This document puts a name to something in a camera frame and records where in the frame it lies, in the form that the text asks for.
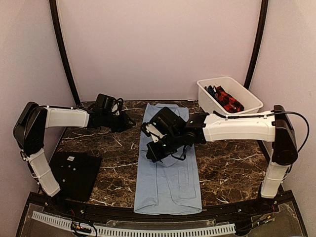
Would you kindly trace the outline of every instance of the blue cloth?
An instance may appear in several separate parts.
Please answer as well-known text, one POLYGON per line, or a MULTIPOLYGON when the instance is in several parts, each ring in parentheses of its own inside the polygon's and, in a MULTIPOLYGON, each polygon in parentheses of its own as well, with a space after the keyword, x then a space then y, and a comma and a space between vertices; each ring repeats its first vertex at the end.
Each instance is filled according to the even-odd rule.
MULTIPOLYGON (((147 104, 143 122, 149 122, 166 106, 185 121, 189 119, 188 108, 147 104)), ((186 148, 187 157, 184 161, 168 156, 162 162, 153 163, 146 158, 146 144, 151 141, 151 137, 141 133, 134 212, 150 215, 186 215, 201 212, 201 191, 194 146, 186 148)), ((174 155, 179 157, 182 150, 183 147, 179 148, 174 155)))

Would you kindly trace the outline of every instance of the black pole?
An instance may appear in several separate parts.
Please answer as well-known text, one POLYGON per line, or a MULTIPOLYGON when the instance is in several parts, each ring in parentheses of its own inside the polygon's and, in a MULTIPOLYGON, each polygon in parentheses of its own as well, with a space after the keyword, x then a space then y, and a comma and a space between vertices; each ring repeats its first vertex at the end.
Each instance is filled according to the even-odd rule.
POLYGON ((269 0, 262 0, 261 1, 261 10, 260 10, 256 40, 255 40, 255 44, 253 46, 253 51, 252 51, 252 55, 251 55, 251 60, 250 60, 246 80, 245 80, 245 83, 243 85, 246 89, 249 89, 250 84, 251 84, 251 80, 253 77, 253 73, 255 71, 255 67, 256 67, 256 63, 257 63, 257 59, 258 59, 258 55, 259 55, 259 50, 260 50, 260 45, 261 45, 261 40, 262 40, 262 35, 263 35, 263 30, 265 27, 265 22, 266 22, 266 17, 267 17, 268 2, 269 2, 269 0))
POLYGON ((59 18, 58 18, 58 10, 57 10, 56 0, 49 0, 49 4, 50 4, 50 11, 51 11, 52 19, 53 19, 53 25, 54 25, 54 29, 55 29, 55 35, 56 35, 56 39, 57 39, 57 43, 58 43, 60 57, 61 57, 61 60, 63 62, 63 65, 64 65, 64 70, 66 73, 68 84, 69 84, 71 93, 73 95, 75 104, 77 106, 79 106, 81 102, 79 99, 78 91, 76 89, 73 75, 71 73, 71 69, 70 69, 69 62, 68 62, 68 57, 66 54, 65 44, 64 44, 64 40, 63 40, 63 35, 61 33, 60 22, 59 22, 59 18))

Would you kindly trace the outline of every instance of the black frame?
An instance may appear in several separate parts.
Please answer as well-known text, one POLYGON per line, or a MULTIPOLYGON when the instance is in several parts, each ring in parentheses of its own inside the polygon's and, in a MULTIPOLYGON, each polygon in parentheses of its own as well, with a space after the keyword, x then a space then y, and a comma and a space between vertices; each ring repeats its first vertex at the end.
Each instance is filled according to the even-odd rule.
MULTIPOLYGON (((259 22, 258 22, 256 39, 255 39, 255 43, 254 43, 254 47, 253 47, 253 51, 252 51, 252 55, 251 55, 251 59, 250 59, 248 73, 247 73, 247 76, 245 79, 245 83, 243 85, 246 89, 249 89, 249 87, 250 87, 253 73, 254 73, 254 70, 256 67, 256 63, 257 63, 257 59, 258 59, 258 55, 259 55, 259 50, 260 50, 260 45, 261 45, 261 41, 262 41, 262 36, 263 36, 263 30, 264 30, 265 22, 266 22, 266 16, 267 16, 267 11, 268 11, 268 2, 269 2, 269 0, 262 0, 261 1, 261 10, 260 10, 260 15, 259 15, 259 22)), ((73 95, 73 99, 74 99, 76 105, 79 106, 81 104, 81 101, 80 101, 79 94, 78 94, 78 91, 77 91, 77 88, 75 85, 74 77, 73 77, 71 69, 70 69, 68 56, 67 56, 66 49, 65 49, 65 44, 64 44, 63 35, 61 32, 59 17, 58 17, 57 3, 56 3, 56 0, 49 0, 49 3, 50 3, 50 11, 51 11, 51 16, 52 16, 52 20, 53 20, 53 25, 54 25, 54 29, 55 29, 56 40, 57 40, 58 47, 59 47, 60 57, 61 57, 61 60, 63 62, 63 65, 64 65, 64 70, 66 73, 66 77, 68 80, 68 84, 69 84, 71 93, 73 95)))
MULTIPOLYGON (((298 205, 294 198, 292 191, 286 191, 278 194, 275 199, 277 204, 292 202, 295 208, 296 215, 299 219, 300 227, 302 233, 307 237, 307 231, 301 216, 301 213, 298 209, 298 205)), ((135 222, 182 222, 182 221, 198 221, 198 220, 210 220, 215 219, 216 223, 230 222, 235 224, 245 223, 251 221, 252 215, 244 215, 238 213, 239 209, 251 209, 256 205, 258 200, 247 200, 237 203, 215 205, 215 206, 206 206, 203 207, 203 212, 194 215, 184 215, 184 216, 174 216, 174 215, 142 215, 133 212, 132 208, 123 208, 123 207, 110 207, 110 206, 101 206, 86 204, 71 200, 66 200, 68 208, 71 208, 76 217, 85 219, 91 222, 104 223, 108 220, 118 220, 118 221, 135 221, 135 222)), ((39 195, 36 193, 30 192, 29 198, 25 204, 23 214, 19 223, 19 227, 16 233, 16 237, 20 237, 22 228, 24 225, 24 220, 30 204, 36 204, 44 207, 44 211, 53 213, 56 215, 62 215, 62 213, 57 212, 55 207, 50 207, 50 202, 46 196, 39 195)))

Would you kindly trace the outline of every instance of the white label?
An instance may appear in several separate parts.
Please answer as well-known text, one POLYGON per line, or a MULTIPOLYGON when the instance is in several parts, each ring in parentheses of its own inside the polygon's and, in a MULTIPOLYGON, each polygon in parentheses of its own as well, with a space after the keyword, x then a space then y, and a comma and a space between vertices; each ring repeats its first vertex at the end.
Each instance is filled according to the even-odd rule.
POLYGON ((67 160, 73 161, 75 157, 68 157, 67 160))

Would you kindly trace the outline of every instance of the cable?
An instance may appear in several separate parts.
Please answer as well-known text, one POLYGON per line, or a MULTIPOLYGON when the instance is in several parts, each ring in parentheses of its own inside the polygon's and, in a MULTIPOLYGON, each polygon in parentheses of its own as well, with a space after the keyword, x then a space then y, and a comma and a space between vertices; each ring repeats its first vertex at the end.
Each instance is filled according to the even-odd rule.
POLYGON ((288 176, 289 173, 290 173, 290 170, 288 169, 288 170, 286 171, 285 176, 283 177, 282 181, 287 178, 287 176, 288 176))
POLYGON ((72 221, 70 229, 75 232, 72 232, 72 234, 77 237, 87 237, 91 234, 91 230, 89 228, 82 227, 81 222, 75 224, 74 221, 72 221))
POLYGON ((301 149, 305 146, 307 139, 310 135, 310 125, 309 125, 307 119, 303 115, 301 115, 300 113, 297 113, 297 112, 285 111, 285 112, 276 112, 276 113, 267 114, 267 115, 248 115, 248 116, 225 116, 225 115, 218 113, 217 111, 213 111, 213 113, 215 115, 223 118, 223 119, 263 118, 263 117, 270 117, 270 116, 274 116, 274 115, 286 115, 286 114, 297 115, 305 121, 306 126, 307 126, 307 134, 306 134, 305 140, 304 140, 303 144, 301 145, 301 147, 297 150, 297 153, 299 153, 301 151, 301 149))
POLYGON ((254 228, 257 228, 257 227, 259 227, 259 226, 261 226, 261 225, 270 223, 271 221, 273 221, 273 219, 271 219, 271 217, 272 217, 272 216, 268 216, 266 219, 257 222, 255 226, 252 226, 251 228, 248 228, 248 229, 245 229, 245 230, 241 230, 241 231, 242 231, 242 232, 250 231, 250 230, 253 230, 254 228))
POLYGON ((122 111, 122 108, 123 108, 123 102, 124 100, 122 98, 119 98, 119 99, 115 99, 115 102, 113 104, 113 107, 115 105, 118 105, 118 108, 115 110, 115 111, 112 111, 111 113, 112 114, 116 114, 117 112, 121 112, 122 111))
MULTIPOLYGON (((272 216, 274 216, 274 214, 275 214, 275 212, 276 212, 276 209, 275 209, 275 207, 272 205, 271 206, 271 208, 273 209, 273 213, 272 213, 272 215, 269 215, 268 217, 266 217, 264 220, 262 220, 262 221, 260 221, 259 223, 264 223, 265 221, 267 221, 267 220, 269 220, 272 216)), ((248 225, 246 225, 246 226, 244 226, 244 227, 242 227, 242 228, 239 228, 239 229, 237 229, 236 231, 247 231, 247 230, 252 230, 252 229, 254 229, 255 227, 258 227, 258 226, 260 226, 260 225, 256 225, 256 226, 254 226, 254 227, 251 227, 250 229, 245 229, 245 228, 247 228, 248 226, 251 226, 252 224, 254 224, 254 223, 257 223, 262 217, 264 217, 266 214, 262 214, 261 216, 259 216, 258 218, 256 218, 254 221, 252 221, 250 224, 248 224, 248 225)))
POLYGON ((98 128, 99 128, 99 130, 96 132, 96 134, 97 134, 98 136, 100 136, 99 132, 101 132, 101 129, 102 129, 102 128, 101 128, 101 126, 99 126, 98 128))
POLYGON ((69 210, 71 211, 72 215, 75 216, 74 210, 72 210, 72 209, 69 209, 69 210))
POLYGON ((171 156, 172 156, 173 158, 175 158, 175 159, 184 161, 184 160, 187 158, 187 155, 186 155, 186 147, 187 147, 187 146, 188 146, 188 145, 184 145, 184 146, 183 146, 183 151, 182 151, 182 154, 180 155, 180 157, 176 157, 176 156, 174 156, 173 154, 171 154, 171 156))
POLYGON ((48 202, 50 203, 50 206, 51 206, 55 211, 57 211, 58 213, 60 213, 60 214, 63 215, 63 216, 68 216, 68 217, 70 217, 71 220, 72 220, 72 222, 74 221, 74 218, 77 218, 77 219, 82 220, 83 222, 87 223, 89 226, 91 226, 91 227, 94 229, 94 231, 95 231, 95 237, 98 237, 97 229, 95 228, 95 226, 94 226, 90 221, 84 220, 84 219, 82 219, 82 218, 80 218, 80 217, 77 217, 77 216, 75 216, 75 215, 72 216, 72 215, 68 215, 68 214, 66 214, 66 213, 63 213, 63 212, 59 211, 59 210, 55 207, 55 205, 52 203, 51 199, 48 199, 48 202))

